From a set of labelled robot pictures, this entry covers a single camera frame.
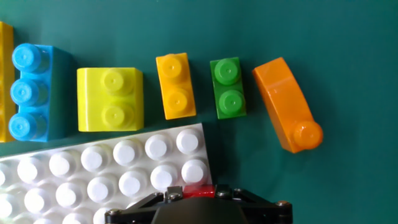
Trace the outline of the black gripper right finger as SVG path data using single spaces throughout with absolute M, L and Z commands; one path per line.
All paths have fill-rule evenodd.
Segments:
M 233 212 L 246 223 L 293 224 L 292 204 L 285 200 L 270 202 L 245 189 L 229 185 L 215 185 L 215 198 L 231 202 L 238 210 Z

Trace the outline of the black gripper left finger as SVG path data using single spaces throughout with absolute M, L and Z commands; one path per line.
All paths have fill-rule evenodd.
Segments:
M 168 187 L 167 191 L 155 192 L 125 210 L 112 208 L 104 214 L 105 223 L 148 223 L 158 209 L 171 201 L 183 199 L 183 187 Z

